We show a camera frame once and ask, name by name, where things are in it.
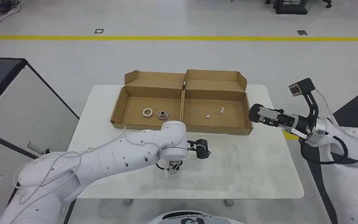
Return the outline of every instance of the yellow floor line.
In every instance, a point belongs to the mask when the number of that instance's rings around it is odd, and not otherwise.
[[[284,133],[284,137],[286,140],[298,140],[297,136],[294,136],[293,134],[289,134],[286,131],[282,131]]]
[[[0,40],[92,40],[92,41],[275,41],[275,42],[354,42],[358,37],[339,36],[32,36],[0,35]]]

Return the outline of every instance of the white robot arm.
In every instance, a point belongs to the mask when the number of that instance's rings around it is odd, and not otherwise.
[[[301,154],[310,162],[329,165],[339,164],[346,158],[358,160],[358,151],[355,150],[358,139],[342,131],[333,115],[330,120],[318,117],[318,105],[311,94],[315,90],[311,79],[306,78],[290,85],[289,88],[293,96],[303,95],[305,97],[310,108],[310,113],[306,118],[296,114],[287,114],[282,109],[274,110],[254,104],[249,111],[250,120],[280,127],[288,133],[298,136],[301,143]],[[320,147],[321,161],[312,160],[304,154],[305,143],[313,147]],[[331,151],[342,156],[334,160]]]
[[[18,174],[21,189],[0,224],[55,224],[63,204],[73,201],[92,182],[107,176],[152,166],[159,159],[187,157],[186,127],[165,122],[159,131],[122,134],[112,142],[82,153],[50,153]]]

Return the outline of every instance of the box lid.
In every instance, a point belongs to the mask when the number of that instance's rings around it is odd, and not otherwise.
[[[189,69],[186,72],[187,90],[220,90],[245,92],[247,80],[240,72]]]
[[[164,72],[141,72],[134,70],[125,74],[126,87],[154,87],[183,89],[185,74]]]

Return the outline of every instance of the gray floor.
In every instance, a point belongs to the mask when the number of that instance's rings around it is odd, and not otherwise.
[[[358,36],[358,2],[336,0],[330,10],[313,1],[306,16],[276,15],[259,0],[28,0],[0,24],[0,35],[258,35]],[[240,71],[250,84],[268,89],[273,105],[308,114],[288,85],[311,77],[333,111],[358,95],[358,43],[249,41],[18,41],[0,40],[0,57],[26,58],[77,114],[94,85],[123,84],[134,69],[185,72]],[[317,94],[320,116],[327,109]],[[174,209],[201,209],[244,223],[329,223],[317,188],[288,142],[305,196],[297,200],[78,200],[70,223],[146,223]]]

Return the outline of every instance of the cardboard box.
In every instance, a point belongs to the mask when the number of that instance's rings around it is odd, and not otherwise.
[[[186,129],[189,132],[250,134],[253,125],[248,118],[246,86],[247,80],[239,72],[188,70],[182,115]]]
[[[140,72],[125,75],[122,88],[112,113],[115,128],[160,130],[164,122],[182,120],[184,73]],[[143,117],[143,110],[151,108],[153,115]],[[167,120],[159,120],[158,113],[165,110]]]

